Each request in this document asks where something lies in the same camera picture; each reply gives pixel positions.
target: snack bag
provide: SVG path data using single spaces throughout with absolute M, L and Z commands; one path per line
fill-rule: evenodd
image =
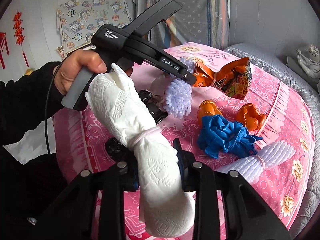
M 196 62 L 193 87 L 212 86 L 231 98 L 243 100 L 251 85 L 252 74 L 248 57 L 224 65 L 218 72 L 212 71 L 200 61 Z

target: black sleeve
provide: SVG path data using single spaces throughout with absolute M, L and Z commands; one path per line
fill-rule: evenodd
M 44 120 L 45 101 L 53 70 L 60 62 L 49 62 L 29 76 L 7 85 L 0 82 L 0 146 L 20 141 L 25 132 L 35 129 Z M 49 96 L 47 116 L 61 108 L 63 95 L 54 83 Z

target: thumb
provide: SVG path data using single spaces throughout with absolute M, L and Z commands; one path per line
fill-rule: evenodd
M 98 53 L 90 50 L 79 49 L 70 55 L 75 57 L 76 62 L 79 66 L 87 66 L 89 70 L 95 73 L 105 73 L 107 66 L 101 59 Z

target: hand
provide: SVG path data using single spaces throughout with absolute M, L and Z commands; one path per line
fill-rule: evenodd
M 54 84 L 62 95 L 66 95 L 68 93 L 71 84 L 80 72 L 82 66 L 87 66 L 92 72 L 98 74 L 105 73 L 107 71 L 106 64 L 100 58 L 98 53 L 82 49 L 73 52 L 65 59 L 54 79 Z M 132 68 L 126 70 L 125 73 L 130 76 L 132 74 Z

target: blue plastic glove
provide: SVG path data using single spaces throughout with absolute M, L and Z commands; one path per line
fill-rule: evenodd
M 249 135 L 240 122 L 230 122 L 219 114 L 202 117 L 198 146 L 215 159 L 219 158 L 219 151 L 233 153 L 239 158 L 255 155 L 257 151 L 253 145 L 257 140 L 262 137 Z

